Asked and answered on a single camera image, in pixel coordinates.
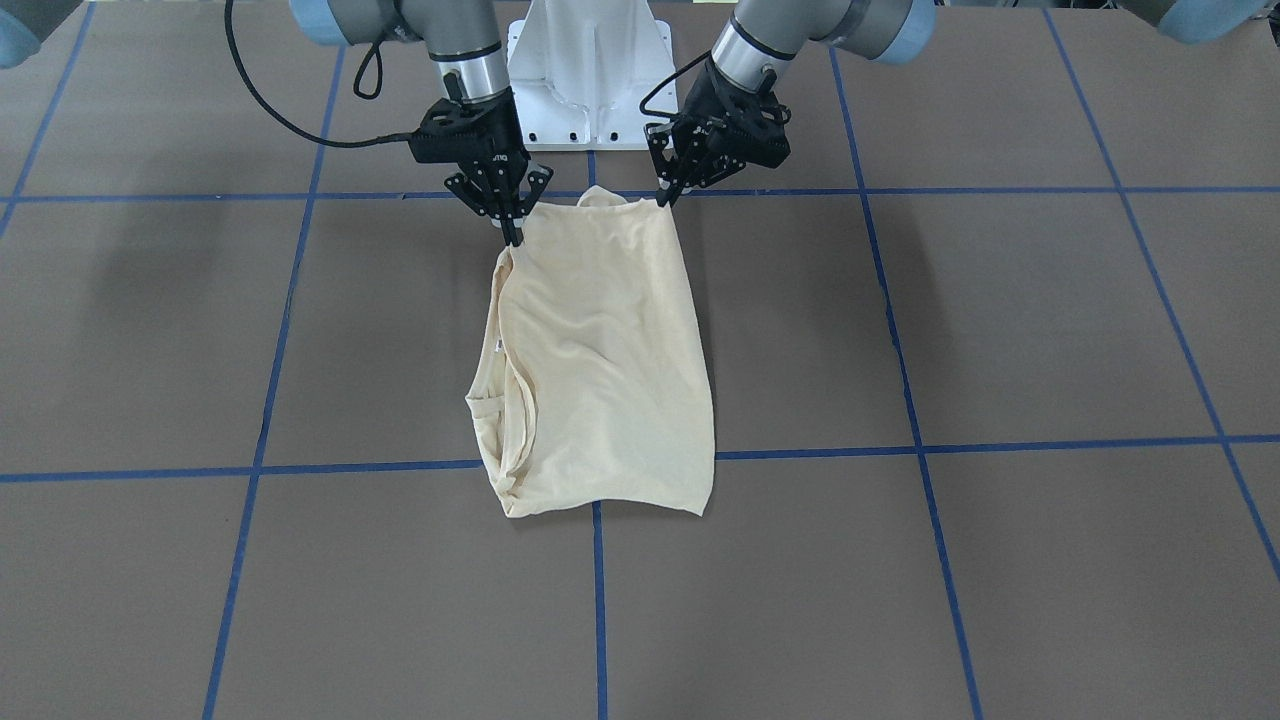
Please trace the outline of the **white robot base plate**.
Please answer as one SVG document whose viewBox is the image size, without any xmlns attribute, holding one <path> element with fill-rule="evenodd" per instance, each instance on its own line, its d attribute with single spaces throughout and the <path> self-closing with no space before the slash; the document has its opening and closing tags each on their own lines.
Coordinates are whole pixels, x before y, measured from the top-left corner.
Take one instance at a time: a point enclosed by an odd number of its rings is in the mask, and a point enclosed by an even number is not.
<svg viewBox="0 0 1280 720">
<path fill-rule="evenodd" d="M 673 113 L 672 31 L 646 1 L 534 1 L 509 24 L 507 61 L 532 151 L 641 151 L 655 111 Z"/>
</svg>

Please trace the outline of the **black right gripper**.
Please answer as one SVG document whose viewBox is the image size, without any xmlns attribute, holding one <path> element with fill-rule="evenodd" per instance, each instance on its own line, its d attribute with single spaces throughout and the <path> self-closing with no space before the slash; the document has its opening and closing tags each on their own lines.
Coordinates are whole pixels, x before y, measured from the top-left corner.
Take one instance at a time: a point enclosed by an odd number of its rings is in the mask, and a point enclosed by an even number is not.
<svg viewBox="0 0 1280 720">
<path fill-rule="evenodd" d="M 524 243 L 525 217 L 541 199 L 554 169 L 525 155 L 494 155 L 458 163 L 444 184 L 466 208 L 492 223 L 500 223 L 506 246 Z"/>
</svg>

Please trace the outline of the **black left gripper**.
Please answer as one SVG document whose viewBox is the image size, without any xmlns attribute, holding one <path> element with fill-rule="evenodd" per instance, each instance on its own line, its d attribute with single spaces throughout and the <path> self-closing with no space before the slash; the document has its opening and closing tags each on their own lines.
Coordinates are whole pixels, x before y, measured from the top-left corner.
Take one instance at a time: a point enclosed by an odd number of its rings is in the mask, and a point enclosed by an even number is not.
<svg viewBox="0 0 1280 720">
<path fill-rule="evenodd" d="M 654 119 L 645 124 L 645 137 L 659 182 L 655 192 L 659 208 L 673 206 L 687 191 L 714 184 L 741 168 L 739 161 L 728 159 L 727 117 L 730 99 L 742 90 L 714 61 L 690 61 L 659 82 L 645 102 L 695 68 L 700 74 L 680 110 L 645 108 L 645 115 Z"/>
</svg>

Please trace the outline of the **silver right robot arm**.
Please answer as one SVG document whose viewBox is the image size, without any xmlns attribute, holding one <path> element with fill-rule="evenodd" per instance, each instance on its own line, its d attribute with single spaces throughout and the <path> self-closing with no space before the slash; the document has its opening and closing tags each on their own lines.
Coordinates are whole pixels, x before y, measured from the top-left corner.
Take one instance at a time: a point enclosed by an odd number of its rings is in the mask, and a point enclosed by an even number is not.
<svg viewBox="0 0 1280 720">
<path fill-rule="evenodd" d="M 524 219 L 553 172 L 538 165 L 525 146 L 493 3 L 293 1 L 291 12 L 320 45 L 425 45 L 442 97 L 417 129 L 380 137 L 379 143 L 404 143 L 420 164 L 457 167 L 445 187 L 499 228 L 506 245 L 520 246 Z"/>
</svg>

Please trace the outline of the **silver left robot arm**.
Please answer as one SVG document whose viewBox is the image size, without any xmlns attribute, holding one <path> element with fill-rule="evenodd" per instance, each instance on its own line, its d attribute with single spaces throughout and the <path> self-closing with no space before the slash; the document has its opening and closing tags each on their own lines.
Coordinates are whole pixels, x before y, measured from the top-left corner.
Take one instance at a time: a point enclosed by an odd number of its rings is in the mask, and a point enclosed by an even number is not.
<svg viewBox="0 0 1280 720">
<path fill-rule="evenodd" d="M 659 188 L 671 206 L 749 165 L 791 154 L 791 110 L 776 86 L 806 44 L 899 65 L 931 41 L 933 1 L 739 1 L 713 45 L 639 104 Z"/>
</svg>

